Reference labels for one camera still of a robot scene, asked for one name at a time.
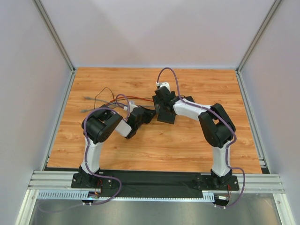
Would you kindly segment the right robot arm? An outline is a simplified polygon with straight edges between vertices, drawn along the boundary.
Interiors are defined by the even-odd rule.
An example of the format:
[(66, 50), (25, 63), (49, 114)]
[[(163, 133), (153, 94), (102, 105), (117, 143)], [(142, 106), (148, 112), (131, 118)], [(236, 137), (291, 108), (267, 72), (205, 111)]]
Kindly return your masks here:
[(176, 96), (163, 84), (157, 85), (153, 101), (159, 122), (174, 124), (177, 115), (200, 122), (204, 138), (212, 146), (212, 182), (216, 186), (225, 184), (232, 176), (229, 153), (236, 140), (236, 128), (223, 106), (197, 104), (191, 97)]

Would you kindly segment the black network switch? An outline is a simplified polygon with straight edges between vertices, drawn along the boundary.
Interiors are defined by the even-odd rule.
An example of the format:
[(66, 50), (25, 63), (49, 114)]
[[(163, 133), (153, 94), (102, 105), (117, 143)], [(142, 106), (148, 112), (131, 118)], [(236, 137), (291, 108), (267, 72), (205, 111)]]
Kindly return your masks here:
[(173, 110), (173, 107), (172, 107), (172, 110), (169, 111), (169, 112), (163, 110), (162, 112), (157, 114), (157, 121), (163, 122), (163, 123), (168, 123), (168, 124), (174, 124), (175, 123), (175, 117), (176, 117), (176, 114), (175, 114), (175, 112)]

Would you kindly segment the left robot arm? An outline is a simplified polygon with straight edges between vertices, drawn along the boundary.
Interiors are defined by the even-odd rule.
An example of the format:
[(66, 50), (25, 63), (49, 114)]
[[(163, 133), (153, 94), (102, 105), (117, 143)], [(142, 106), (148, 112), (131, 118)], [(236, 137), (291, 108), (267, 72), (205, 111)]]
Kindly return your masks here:
[(113, 131), (126, 139), (132, 138), (143, 124), (148, 124), (156, 115), (155, 110), (142, 106), (133, 106), (127, 118), (115, 110), (102, 106), (93, 110), (82, 122), (85, 136), (84, 158), (78, 173), (73, 175), (72, 188), (99, 188), (100, 155), (104, 142)]

